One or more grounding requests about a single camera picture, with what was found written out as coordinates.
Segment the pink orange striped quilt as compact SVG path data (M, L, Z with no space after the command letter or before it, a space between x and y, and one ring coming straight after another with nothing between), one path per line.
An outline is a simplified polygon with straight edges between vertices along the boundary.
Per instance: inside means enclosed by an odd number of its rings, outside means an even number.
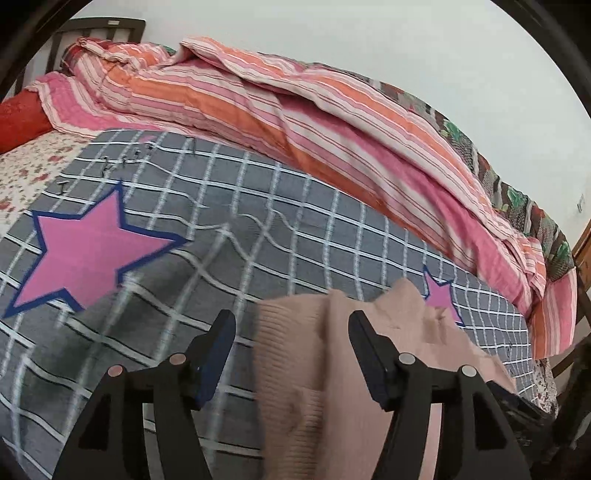
M175 53L81 38L60 70L29 88L62 132L205 132L297 167L412 230L499 291L525 316L535 358L569 348L575 267L550 281L540 242L493 208L428 121L339 71L208 37L187 37Z

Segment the grey checked bed blanket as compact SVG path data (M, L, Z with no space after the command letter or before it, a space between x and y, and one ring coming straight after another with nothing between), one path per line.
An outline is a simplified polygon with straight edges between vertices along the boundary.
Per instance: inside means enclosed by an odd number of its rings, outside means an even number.
M83 313L62 300L1 321L1 436L32 479L52 476L65 439L105 370L159 363L221 309L238 321L214 399L194 416L217 479L263 478L254 399L256 304L331 288L370 301L405 278L447 284L464 331L534 395L524 318L483 281L360 201L249 151L172 133L108 130L1 235L1 301L40 255L32 212L81 214L114 185L128 223L185 244L128 273Z

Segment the white floral bed sheet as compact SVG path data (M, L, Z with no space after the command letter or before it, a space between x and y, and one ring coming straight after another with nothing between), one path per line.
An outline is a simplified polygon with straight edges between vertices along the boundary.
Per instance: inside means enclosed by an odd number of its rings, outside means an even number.
M1 155L1 235L89 143L89 138L51 131Z

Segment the red pillow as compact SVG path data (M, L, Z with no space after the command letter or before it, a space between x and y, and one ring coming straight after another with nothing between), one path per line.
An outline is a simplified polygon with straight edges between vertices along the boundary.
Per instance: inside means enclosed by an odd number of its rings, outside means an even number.
M0 154L50 132L53 126L36 92L23 90L0 105Z

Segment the pink knit sweater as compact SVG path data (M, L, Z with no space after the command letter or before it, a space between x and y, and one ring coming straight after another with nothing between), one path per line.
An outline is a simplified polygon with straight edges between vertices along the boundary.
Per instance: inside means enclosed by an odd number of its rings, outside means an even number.
M349 315L362 310L381 335L427 366L474 366L509 392L501 360L475 345L448 307L429 305L399 279L372 302L339 290L259 302L253 364L269 479L369 479L392 415L370 396L349 342Z

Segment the dark wooden headboard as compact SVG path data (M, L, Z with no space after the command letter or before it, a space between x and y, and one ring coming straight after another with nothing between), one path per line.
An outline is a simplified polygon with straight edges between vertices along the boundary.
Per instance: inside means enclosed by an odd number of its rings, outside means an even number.
M82 17L65 22L33 55L13 84L13 93L19 93L34 77L59 68L65 41L79 37L91 37L114 41L124 36L124 41L139 43L145 31L146 21L127 17Z

